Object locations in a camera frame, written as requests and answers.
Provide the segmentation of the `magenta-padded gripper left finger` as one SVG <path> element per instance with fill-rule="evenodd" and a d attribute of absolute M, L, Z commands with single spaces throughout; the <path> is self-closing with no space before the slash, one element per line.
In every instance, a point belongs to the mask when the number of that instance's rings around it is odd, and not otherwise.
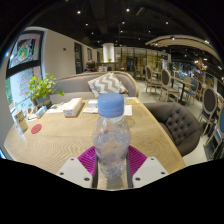
<path fill-rule="evenodd" d="M 56 175 L 84 188 L 96 188 L 98 161 L 95 147 L 90 147 L 78 157 L 70 157 Z"/>

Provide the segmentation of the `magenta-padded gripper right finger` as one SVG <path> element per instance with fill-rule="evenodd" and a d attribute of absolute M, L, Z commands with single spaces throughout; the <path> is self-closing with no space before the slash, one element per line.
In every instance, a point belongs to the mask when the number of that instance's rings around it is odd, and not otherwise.
<path fill-rule="evenodd" d="M 127 154 L 127 182 L 129 188 L 140 188 L 168 175 L 155 157 L 147 157 L 130 146 Z"/>

